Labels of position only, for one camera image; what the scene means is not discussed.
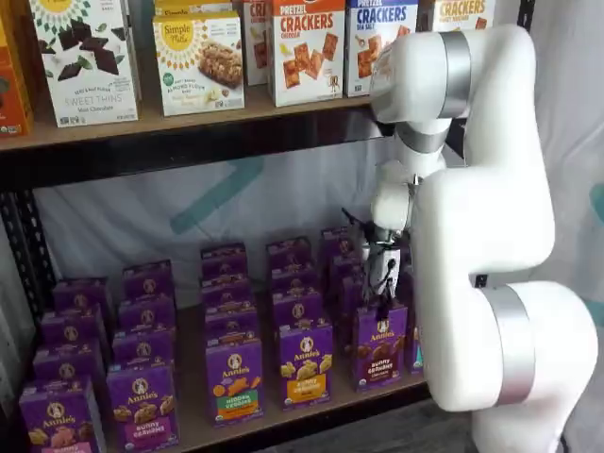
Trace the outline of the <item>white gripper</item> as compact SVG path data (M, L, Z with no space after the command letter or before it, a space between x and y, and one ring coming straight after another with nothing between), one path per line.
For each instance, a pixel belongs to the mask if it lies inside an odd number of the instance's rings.
M363 268L362 297L364 302L376 299L376 321L385 318L394 304L401 249L394 243L361 241Z

